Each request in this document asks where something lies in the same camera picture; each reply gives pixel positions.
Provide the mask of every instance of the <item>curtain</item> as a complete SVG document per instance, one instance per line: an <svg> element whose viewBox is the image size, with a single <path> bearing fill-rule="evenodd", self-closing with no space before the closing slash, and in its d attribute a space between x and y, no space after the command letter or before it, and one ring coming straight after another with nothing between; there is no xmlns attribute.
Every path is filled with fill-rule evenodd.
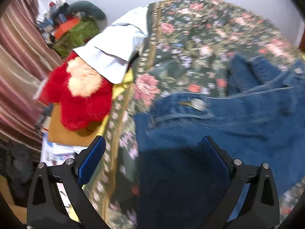
<svg viewBox="0 0 305 229"><path fill-rule="evenodd" d="M42 138L34 122L42 106L32 98L62 60L35 28L37 0L13 0L0 19L0 137L25 144L39 155Z"/></svg>

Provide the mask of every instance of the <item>blue denim jeans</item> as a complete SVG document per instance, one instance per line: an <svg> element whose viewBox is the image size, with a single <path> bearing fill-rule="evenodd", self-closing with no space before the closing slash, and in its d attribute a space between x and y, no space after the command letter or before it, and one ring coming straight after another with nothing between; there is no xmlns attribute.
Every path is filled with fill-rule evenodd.
<svg viewBox="0 0 305 229"><path fill-rule="evenodd" d="M135 115L141 160L138 229L195 229L211 213L229 181L199 145L207 135L233 159L268 163L279 195L305 174L303 62L280 72L261 57L247 63L236 55L230 73L228 97L175 93ZM202 101L199 108L192 106L194 99Z"/></svg>

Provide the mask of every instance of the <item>stuffed toy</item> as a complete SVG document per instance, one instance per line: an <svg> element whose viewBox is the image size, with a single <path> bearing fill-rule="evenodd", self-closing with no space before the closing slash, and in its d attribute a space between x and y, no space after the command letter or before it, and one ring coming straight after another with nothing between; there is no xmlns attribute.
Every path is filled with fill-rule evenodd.
<svg viewBox="0 0 305 229"><path fill-rule="evenodd" d="M69 130L101 121L111 108L112 83L71 51L44 87L49 102L61 103L61 123Z"/></svg>

